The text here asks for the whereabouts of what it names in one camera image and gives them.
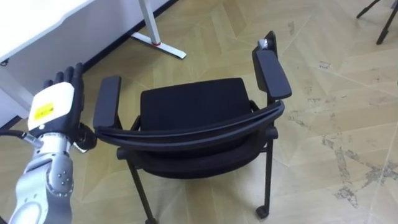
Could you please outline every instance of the black cushion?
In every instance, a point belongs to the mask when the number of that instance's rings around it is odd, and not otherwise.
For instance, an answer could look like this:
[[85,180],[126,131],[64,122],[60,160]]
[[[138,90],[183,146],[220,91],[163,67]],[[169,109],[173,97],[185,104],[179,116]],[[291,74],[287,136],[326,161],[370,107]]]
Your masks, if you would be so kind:
[[143,91],[141,131],[191,129],[251,113],[241,78]]
[[[209,125],[221,125],[251,113],[250,101],[241,78],[158,88],[142,92],[141,132],[206,129]],[[245,136],[182,152],[129,150],[127,159],[161,177],[205,178],[251,162],[262,148],[256,143],[253,136]]]

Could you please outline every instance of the beige floor tile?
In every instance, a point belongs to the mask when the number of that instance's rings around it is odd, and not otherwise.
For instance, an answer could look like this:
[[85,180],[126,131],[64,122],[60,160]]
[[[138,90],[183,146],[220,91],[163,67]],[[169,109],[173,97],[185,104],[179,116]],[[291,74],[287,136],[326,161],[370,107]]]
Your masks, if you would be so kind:
[[[142,91],[240,77],[261,108],[251,58],[257,40],[277,35],[293,95],[276,121],[271,213],[260,221],[266,155],[228,174],[172,180],[139,171],[163,224],[392,224],[398,209],[398,20],[376,39],[394,0],[361,19],[362,0],[180,0],[157,18],[162,40],[186,51],[178,60],[127,40],[85,73],[82,121],[92,125],[103,78],[122,77],[125,129],[140,113]],[[14,129],[26,130],[26,121]],[[14,187],[32,150],[0,137],[0,215],[9,219]],[[128,166],[99,142],[75,163],[73,223],[139,224],[146,217]]]

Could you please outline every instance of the black chair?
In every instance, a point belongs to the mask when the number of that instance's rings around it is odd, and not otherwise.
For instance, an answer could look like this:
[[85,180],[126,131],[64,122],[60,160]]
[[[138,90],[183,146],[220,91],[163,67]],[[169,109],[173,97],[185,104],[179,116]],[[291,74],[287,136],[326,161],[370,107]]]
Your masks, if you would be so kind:
[[267,152],[265,203],[256,212],[269,214],[274,121],[283,113],[281,99],[292,92],[277,59],[270,32],[252,52],[257,84],[267,93],[267,107],[249,100],[240,78],[189,83],[147,90],[141,115],[123,130],[118,116],[120,77],[102,81],[94,128],[102,141],[120,146],[148,217],[155,224],[137,169],[160,177],[199,179],[238,169]]

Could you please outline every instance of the chair backrest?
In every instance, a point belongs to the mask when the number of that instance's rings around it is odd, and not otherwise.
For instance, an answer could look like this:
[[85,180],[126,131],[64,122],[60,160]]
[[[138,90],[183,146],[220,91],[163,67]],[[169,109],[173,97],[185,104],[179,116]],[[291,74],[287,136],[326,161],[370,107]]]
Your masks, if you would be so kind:
[[284,111],[278,101],[264,109],[222,123],[178,131],[126,131],[114,127],[95,127],[101,140],[132,150],[147,152],[182,152],[237,144],[251,134],[264,133],[268,124]]

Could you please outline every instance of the caster wheel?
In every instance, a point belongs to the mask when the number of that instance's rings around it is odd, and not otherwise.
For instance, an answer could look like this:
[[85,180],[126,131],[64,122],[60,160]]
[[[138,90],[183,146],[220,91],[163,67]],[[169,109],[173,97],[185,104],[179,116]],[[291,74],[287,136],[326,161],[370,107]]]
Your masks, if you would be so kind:
[[146,220],[145,224],[157,224],[156,219]]
[[97,145],[97,137],[94,132],[85,124],[80,123],[79,139],[75,142],[76,148],[85,153],[87,150],[93,149]]
[[265,207],[265,206],[260,206],[260,207],[258,207],[258,208],[256,209],[256,213],[257,213],[257,216],[258,216],[260,219],[265,219],[265,218],[267,218],[268,215],[269,215],[269,212],[266,211],[266,207]]

